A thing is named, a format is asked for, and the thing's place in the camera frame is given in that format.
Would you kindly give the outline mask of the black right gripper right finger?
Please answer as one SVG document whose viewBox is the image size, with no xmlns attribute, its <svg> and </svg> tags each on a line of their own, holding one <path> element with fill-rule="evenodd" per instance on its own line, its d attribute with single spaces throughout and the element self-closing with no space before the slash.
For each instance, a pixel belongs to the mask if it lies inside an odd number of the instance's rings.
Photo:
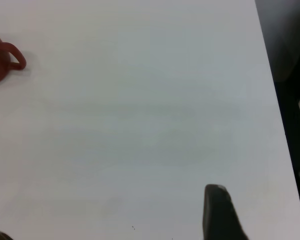
<svg viewBox="0 0 300 240">
<path fill-rule="evenodd" d="M 247 240 L 232 198 L 223 185 L 204 189 L 202 230 L 204 240 Z"/>
</svg>

